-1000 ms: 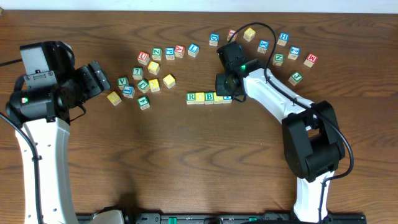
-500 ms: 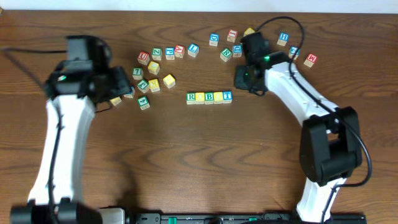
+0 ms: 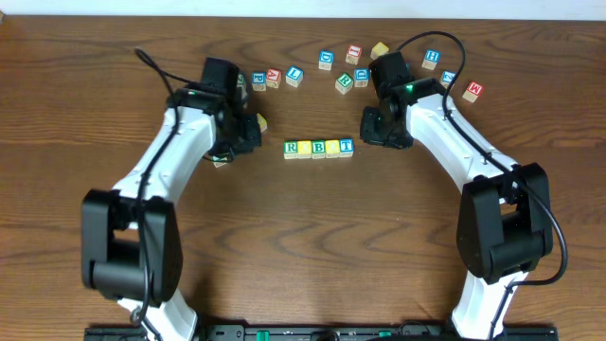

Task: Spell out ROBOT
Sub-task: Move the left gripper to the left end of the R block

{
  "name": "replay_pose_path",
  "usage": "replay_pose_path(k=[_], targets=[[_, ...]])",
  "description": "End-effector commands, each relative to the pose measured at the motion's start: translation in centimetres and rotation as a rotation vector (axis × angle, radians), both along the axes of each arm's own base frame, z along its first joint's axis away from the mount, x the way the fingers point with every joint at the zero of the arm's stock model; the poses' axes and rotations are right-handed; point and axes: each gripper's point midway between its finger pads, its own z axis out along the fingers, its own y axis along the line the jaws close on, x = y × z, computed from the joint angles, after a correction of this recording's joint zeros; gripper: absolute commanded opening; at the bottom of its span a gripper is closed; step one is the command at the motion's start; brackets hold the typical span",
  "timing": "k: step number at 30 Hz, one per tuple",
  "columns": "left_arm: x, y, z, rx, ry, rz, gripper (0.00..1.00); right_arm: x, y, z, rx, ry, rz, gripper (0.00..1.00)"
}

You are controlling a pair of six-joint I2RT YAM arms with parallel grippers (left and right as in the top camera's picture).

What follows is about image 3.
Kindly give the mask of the green B block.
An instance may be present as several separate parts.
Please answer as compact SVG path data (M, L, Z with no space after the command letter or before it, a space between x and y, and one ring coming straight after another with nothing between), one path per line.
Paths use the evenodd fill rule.
M312 159L323 159L326 157L326 141L312 141Z

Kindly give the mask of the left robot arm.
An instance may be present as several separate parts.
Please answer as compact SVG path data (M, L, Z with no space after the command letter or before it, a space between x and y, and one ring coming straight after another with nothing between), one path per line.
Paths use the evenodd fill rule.
M199 81L170 88L164 121L135 167L81 204L85 287L130 313L128 327L89 327L87 340L195 340L198 315L178 290L183 252L176 206L203 160L231 163L261 144L244 111L246 78L226 60L205 60Z

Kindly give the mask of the yellow O block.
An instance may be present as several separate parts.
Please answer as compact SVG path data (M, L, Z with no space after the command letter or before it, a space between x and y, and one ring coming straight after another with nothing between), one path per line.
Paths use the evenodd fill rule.
M297 158L309 159L312 157L312 142L310 140L299 140L297 142Z

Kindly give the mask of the blue T block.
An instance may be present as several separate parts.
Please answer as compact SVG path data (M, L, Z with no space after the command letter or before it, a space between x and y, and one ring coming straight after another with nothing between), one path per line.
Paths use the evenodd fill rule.
M339 140L340 157L352 157L354 154L354 141L352 138Z

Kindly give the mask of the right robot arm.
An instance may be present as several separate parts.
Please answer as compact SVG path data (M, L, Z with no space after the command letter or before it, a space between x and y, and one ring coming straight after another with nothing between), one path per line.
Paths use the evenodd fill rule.
M549 203L546 173L496 150L438 80L409 73L401 53L377 58L369 72L380 104L364 109L362 140L394 149L420 142L461 192L456 246L468 273L451 315L455 332L476 340L497 336L513 283L525 280L553 249L542 210Z

